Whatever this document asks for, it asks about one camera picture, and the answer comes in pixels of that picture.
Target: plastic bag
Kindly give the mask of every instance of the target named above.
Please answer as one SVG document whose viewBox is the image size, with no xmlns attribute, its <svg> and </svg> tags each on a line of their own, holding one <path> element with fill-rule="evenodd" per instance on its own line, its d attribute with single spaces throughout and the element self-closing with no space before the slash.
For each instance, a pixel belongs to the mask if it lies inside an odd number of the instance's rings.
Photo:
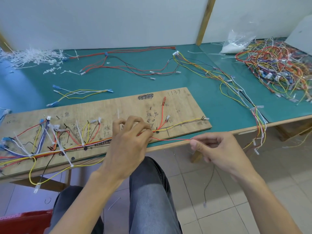
<svg viewBox="0 0 312 234">
<path fill-rule="evenodd" d="M 258 23 L 255 21 L 247 21 L 251 19 L 243 16 L 239 23 L 230 31 L 228 40 L 224 42 L 220 54 L 236 54 L 243 51 L 256 38 L 256 30 Z"/>
</svg>

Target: hand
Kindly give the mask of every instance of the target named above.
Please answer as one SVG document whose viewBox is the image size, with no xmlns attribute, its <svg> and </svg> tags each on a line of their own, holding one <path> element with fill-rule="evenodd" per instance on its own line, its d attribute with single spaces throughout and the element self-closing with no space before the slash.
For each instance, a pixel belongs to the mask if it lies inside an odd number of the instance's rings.
<svg viewBox="0 0 312 234">
<path fill-rule="evenodd" d="M 190 145 L 192 150 L 203 154 L 205 161 L 211 160 L 235 181 L 255 173 L 250 160 L 231 132 L 197 135 L 191 139 Z"/>
<path fill-rule="evenodd" d="M 126 179 L 143 161 L 152 136 L 150 124 L 141 117 L 130 116 L 127 121 L 123 118 L 115 120 L 112 141 L 99 170 L 117 180 Z"/>
</svg>

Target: gray jeans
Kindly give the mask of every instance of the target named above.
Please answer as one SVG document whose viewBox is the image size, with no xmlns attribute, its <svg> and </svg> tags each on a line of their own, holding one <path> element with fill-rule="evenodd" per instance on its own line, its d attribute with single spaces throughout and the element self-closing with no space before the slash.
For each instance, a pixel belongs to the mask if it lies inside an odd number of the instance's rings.
<svg viewBox="0 0 312 234">
<path fill-rule="evenodd" d="M 161 167 L 150 157 L 130 175 L 129 233 L 181 234 L 168 179 Z M 57 197 L 50 230 L 79 195 L 82 187 L 70 186 Z M 104 224 L 99 217 L 92 234 L 103 234 Z"/>
</svg>

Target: table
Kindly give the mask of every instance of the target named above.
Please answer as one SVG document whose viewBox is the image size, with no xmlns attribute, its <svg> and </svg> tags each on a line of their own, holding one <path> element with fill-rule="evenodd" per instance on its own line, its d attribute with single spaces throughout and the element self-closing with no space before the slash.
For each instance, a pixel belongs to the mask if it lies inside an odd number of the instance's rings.
<svg viewBox="0 0 312 234">
<path fill-rule="evenodd" d="M 218 53 L 221 46 L 202 44 L 180 45 L 176 49 L 192 62 L 199 60 L 212 67 L 220 67 L 226 73 L 235 75 L 236 81 L 246 90 L 247 94 L 256 105 L 264 105 L 259 109 L 268 121 L 267 126 L 276 126 L 292 121 L 312 118 L 312 107 L 309 103 L 302 102 L 299 106 L 283 98 L 277 98 L 263 87 L 257 79 L 250 73 L 242 63 L 235 63 L 233 58 L 221 59 L 219 55 L 209 55 Z M 87 55 L 109 50 L 77 50 L 78 55 Z M 123 61 L 133 64 L 140 69 L 161 69 L 167 61 L 172 58 L 175 50 L 157 49 L 140 53 L 120 53 L 113 54 L 120 57 Z M 65 51 L 69 55 L 76 55 L 74 50 Z M 191 92 L 204 114 L 210 118 L 214 131 L 231 131 L 232 133 L 245 133 L 256 129 L 254 117 L 249 109 L 242 107 L 237 102 L 223 96 L 219 90 L 219 82 L 212 79 L 202 78 L 188 69 L 179 67 L 181 74 L 170 76 L 155 76 L 156 80 L 150 80 L 130 74 L 117 69 L 94 69 L 84 75 L 77 75 L 65 72 L 64 70 L 79 73 L 86 65 L 93 64 L 102 59 L 103 56 L 94 56 L 77 59 L 69 59 L 61 64 L 60 70 L 43 74 L 52 67 L 49 64 L 40 64 L 36 67 L 14 70 L 10 63 L 4 61 L 0 63 L 0 106 L 10 108 L 14 113 L 43 109 L 46 104 L 59 99 L 59 95 L 53 92 L 52 85 L 58 85 L 68 90 L 93 89 L 113 89 L 113 94 L 97 94 L 85 99 L 64 99 L 59 105 L 70 105 L 109 98 L 144 94 L 149 92 L 169 90 L 179 87 L 187 87 Z M 124 65 L 117 58 L 109 58 L 107 62 L 112 65 Z M 177 64 L 170 60 L 167 72 L 173 71 Z M 190 138 L 196 134 L 181 136 L 180 138 Z M 188 141 L 170 142 L 161 141 L 150 144 L 147 151 L 156 151 L 175 146 L 187 144 Z M 65 168 L 65 166 L 47 168 L 46 173 L 52 173 Z M 42 171 L 34 172 L 34 176 L 41 175 Z M 23 185 L 27 184 L 27 175 L 19 175 L 10 179 L 2 179 L 1 182 L 14 182 Z M 44 189 L 61 190 L 64 184 L 54 183 L 58 189 L 51 188 L 49 182 Z"/>
</svg>

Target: left hand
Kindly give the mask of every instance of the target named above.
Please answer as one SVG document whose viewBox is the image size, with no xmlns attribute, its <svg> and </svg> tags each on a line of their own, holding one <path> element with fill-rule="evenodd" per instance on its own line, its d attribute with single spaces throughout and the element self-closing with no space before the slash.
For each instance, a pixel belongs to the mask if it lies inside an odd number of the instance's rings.
<svg viewBox="0 0 312 234">
<path fill-rule="evenodd" d="M 104 171 L 106 176 L 117 180 L 129 177 L 143 161 L 152 136 L 150 124 L 141 117 L 129 116 L 127 121 L 123 118 L 113 121 L 112 141 L 99 172 Z"/>
</svg>

